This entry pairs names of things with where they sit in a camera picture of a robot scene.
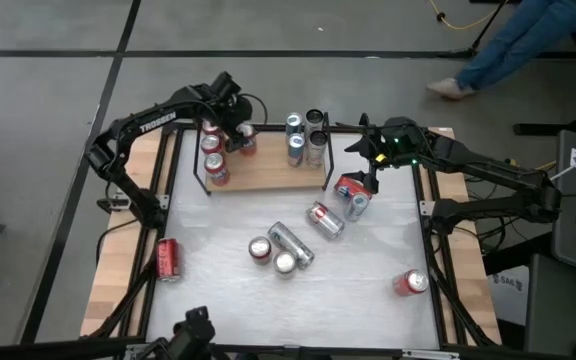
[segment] wooden board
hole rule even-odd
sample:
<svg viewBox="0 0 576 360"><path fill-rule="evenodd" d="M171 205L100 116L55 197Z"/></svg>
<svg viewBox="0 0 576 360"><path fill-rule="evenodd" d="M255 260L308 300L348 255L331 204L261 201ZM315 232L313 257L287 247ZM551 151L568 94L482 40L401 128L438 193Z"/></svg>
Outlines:
<svg viewBox="0 0 576 360"><path fill-rule="evenodd" d="M432 130L444 136L454 137L452 129L449 128L434 128ZM126 168L129 175L139 186L147 187L150 183L160 136L160 132L155 131L140 137L133 144L130 161ZM161 176L159 193L163 192L163 184L167 179L171 161L172 144L173 141L170 139L164 158L164 174ZM463 174L438 173L437 178L439 191L443 198L468 201L468 192ZM424 193L430 194L428 176L424 169L422 169L422 182ZM115 226L130 219L132 219L132 215L128 211L113 213L108 227ZM469 221L464 221L460 223L459 226L475 231L474 223ZM133 224L132 226L113 232L106 237L101 251L97 273L93 281L90 299L88 300L88 308L81 327L82 335L95 331L125 294L135 256L139 230L140 227L137 224ZM455 231L448 239L452 252L459 297L488 337L497 343L501 343L477 239L468 233L460 231ZM151 234L148 249L152 248L153 241L154 234ZM437 260L441 266L441 257L438 256ZM135 304L136 306L130 324L130 335L137 333L136 325L139 321L139 311L143 304L143 297L141 295L137 298ZM455 343L456 336L452 313L443 296L442 306L448 340L450 343Z"/></svg>
<svg viewBox="0 0 576 360"><path fill-rule="evenodd" d="M244 156L239 151L226 153L225 156L230 181L224 186L216 186L206 176L206 188L210 191L312 188L322 187L326 182L323 165L311 167L305 159L299 167L288 165L284 133L257 134L257 152L254 156Z"/></svg>

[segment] yellow cable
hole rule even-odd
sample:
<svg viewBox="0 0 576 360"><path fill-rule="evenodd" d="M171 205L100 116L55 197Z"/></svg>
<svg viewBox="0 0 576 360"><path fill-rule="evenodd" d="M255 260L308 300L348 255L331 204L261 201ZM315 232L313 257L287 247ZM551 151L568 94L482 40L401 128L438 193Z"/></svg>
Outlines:
<svg viewBox="0 0 576 360"><path fill-rule="evenodd" d="M430 1L430 3L432 4L432 7L435 9L435 14L436 14L436 15L439 15L441 12L439 11L439 8L437 8L437 5L435 4L435 1L434 1L434 0L429 0L429 1ZM449 28L451 28L451 29L453 29L453 30L466 30L466 29L469 29L469 28L471 28L471 27L473 27L473 26L477 26L477 25L481 24L482 22L488 20L488 19L495 13L495 11L496 11L496 10L491 11L488 15L486 15L486 16L482 17L481 19L475 21L474 23L472 23L472 24L470 24L470 25L466 25L466 26L455 26L455 25L452 25L451 23L449 23L448 21L446 21L445 14L444 14L444 16L441 18L441 21L443 21L443 23L446 24L446 26L448 26Z"/></svg>

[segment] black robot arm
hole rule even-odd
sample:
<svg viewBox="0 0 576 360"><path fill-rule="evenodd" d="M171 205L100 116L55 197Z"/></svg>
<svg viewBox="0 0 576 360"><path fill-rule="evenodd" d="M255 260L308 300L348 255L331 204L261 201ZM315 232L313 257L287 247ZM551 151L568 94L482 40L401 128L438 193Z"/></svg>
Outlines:
<svg viewBox="0 0 576 360"><path fill-rule="evenodd" d="M226 151L243 145L237 126L252 115L250 102L239 95L241 88L223 72L211 84L186 86L166 102L137 114L117 119L99 135L85 156L97 175L117 185L131 200L130 211L148 228L161 225L165 214L151 191L140 189L126 174L130 147L139 136L178 119L192 119L198 129L204 120L218 126L228 136ZM109 143L114 141L114 149Z"/></svg>
<svg viewBox="0 0 576 360"><path fill-rule="evenodd" d="M561 193L544 171L516 167L474 153L459 141L421 128L405 117L374 126L363 114L359 125L357 129L364 136L346 151L359 152L366 158L369 172L344 175L361 181L374 194L379 190L377 170L416 164L444 173L462 172L515 190L511 196L496 199L435 201L427 213L432 214L432 228L439 234L452 233L462 220L518 216L530 222L550 223L559 216Z"/></svg>

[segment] white work surface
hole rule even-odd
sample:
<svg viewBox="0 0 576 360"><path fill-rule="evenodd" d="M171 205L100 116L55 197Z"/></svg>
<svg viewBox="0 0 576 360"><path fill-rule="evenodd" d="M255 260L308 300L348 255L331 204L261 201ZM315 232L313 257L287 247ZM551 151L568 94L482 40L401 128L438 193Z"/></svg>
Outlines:
<svg viewBox="0 0 576 360"><path fill-rule="evenodd" d="M335 170L325 192L211 196L192 174L195 136L183 136L166 230L181 245L182 277L157 283L148 341L169 337L187 310L205 305L217 344L438 348L430 291L399 297L391 284L406 270L427 268L409 167L379 172L379 194L362 218L346 222L342 235L329 241L311 227L305 211L318 200L343 217L334 184L342 173L367 171L365 159L343 152L359 135L332 135ZM325 157L329 169L327 152ZM276 221L315 253L313 263L290 280L277 278L272 263L255 265L248 254L250 239L267 236Z"/></svg>

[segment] wooden platform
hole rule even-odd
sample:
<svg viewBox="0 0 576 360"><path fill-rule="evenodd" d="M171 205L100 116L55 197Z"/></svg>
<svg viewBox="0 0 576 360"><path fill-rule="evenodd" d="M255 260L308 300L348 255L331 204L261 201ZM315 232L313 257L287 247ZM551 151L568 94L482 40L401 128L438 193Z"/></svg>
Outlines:
<svg viewBox="0 0 576 360"><path fill-rule="evenodd" d="M306 160L299 167L288 165L288 149L284 133L261 132L257 134L257 152L244 156L239 151L226 153L230 181L216 186L206 176L210 191L240 191L282 188L322 187L326 169L308 166Z"/></svg>

